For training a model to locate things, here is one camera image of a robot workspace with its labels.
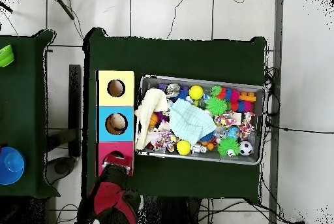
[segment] pink box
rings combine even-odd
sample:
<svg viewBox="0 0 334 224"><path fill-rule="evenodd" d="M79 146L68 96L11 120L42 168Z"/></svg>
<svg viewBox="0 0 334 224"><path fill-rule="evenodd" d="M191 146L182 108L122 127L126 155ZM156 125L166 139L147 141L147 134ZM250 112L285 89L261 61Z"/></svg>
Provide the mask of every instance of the pink box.
<svg viewBox="0 0 334 224"><path fill-rule="evenodd" d="M131 170L129 176L133 174L133 155L134 146L133 142L99 142L99 176L102 173L103 159L111 152L119 151L125 157L131 159Z"/></svg>

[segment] toy block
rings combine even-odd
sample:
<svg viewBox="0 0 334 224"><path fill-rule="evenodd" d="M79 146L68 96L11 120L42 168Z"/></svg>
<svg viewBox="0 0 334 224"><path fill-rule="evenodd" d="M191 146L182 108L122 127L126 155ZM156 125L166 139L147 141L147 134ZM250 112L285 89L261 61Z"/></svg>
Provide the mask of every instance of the toy block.
<svg viewBox="0 0 334 224"><path fill-rule="evenodd" d="M112 163L123 165L126 167L130 167L129 176L132 176L133 173L133 156L134 156L134 147L133 142L100 142L99 143L99 176L103 171L103 162L106 157L112 152L120 152L123 154L123 159L116 157L114 160L108 159L108 161L112 161Z"/></svg>
<svg viewBox="0 0 334 224"><path fill-rule="evenodd" d="M250 102L256 101L256 97L254 96L254 93L247 93L245 91L240 93L239 99L244 100L244 101L250 101Z"/></svg>
<svg viewBox="0 0 334 224"><path fill-rule="evenodd" d="M99 142L133 142L133 106L100 106Z"/></svg>
<svg viewBox="0 0 334 224"><path fill-rule="evenodd" d="M133 106L133 71L98 71L99 106Z"/></svg>

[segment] green spiky ball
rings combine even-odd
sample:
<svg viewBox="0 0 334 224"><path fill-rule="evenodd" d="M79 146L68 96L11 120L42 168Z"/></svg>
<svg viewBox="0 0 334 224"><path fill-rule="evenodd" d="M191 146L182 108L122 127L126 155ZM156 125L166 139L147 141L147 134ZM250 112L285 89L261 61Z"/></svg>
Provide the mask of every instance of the green spiky ball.
<svg viewBox="0 0 334 224"><path fill-rule="evenodd" d="M224 99L218 99L213 96L206 101L206 109L208 109L213 116L222 115L223 113L225 113L226 108L227 104Z"/></svg>
<svg viewBox="0 0 334 224"><path fill-rule="evenodd" d="M232 149L235 155L240 153L240 145L238 144L237 140L234 138L224 138L222 139L218 146L217 150L221 156L227 156L227 151Z"/></svg>
<svg viewBox="0 0 334 224"><path fill-rule="evenodd" d="M212 96L217 96L218 94L220 94L221 90L222 90L222 88L220 86L213 86L210 89L210 92L211 92Z"/></svg>

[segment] light blue cloth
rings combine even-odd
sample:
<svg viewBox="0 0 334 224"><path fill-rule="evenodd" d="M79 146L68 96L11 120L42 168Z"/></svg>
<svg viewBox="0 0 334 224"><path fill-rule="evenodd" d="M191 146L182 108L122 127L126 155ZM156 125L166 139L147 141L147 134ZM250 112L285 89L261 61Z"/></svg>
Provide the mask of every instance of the light blue cloth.
<svg viewBox="0 0 334 224"><path fill-rule="evenodd" d="M170 129L192 146L216 128L212 117L188 101L178 99L170 106Z"/></svg>

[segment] white cloth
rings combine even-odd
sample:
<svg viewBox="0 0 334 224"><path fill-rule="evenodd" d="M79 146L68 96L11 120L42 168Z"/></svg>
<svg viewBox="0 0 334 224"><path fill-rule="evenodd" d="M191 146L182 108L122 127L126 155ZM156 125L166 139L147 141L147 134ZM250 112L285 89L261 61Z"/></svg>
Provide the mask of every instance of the white cloth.
<svg viewBox="0 0 334 224"><path fill-rule="evenodd" d="M152 113L166 111L167 109L167 98L161 89L152 88L146 91L142 104L134 111L142 126L136 143L137 150L142 150L146 146L145 141Z"/></svg>

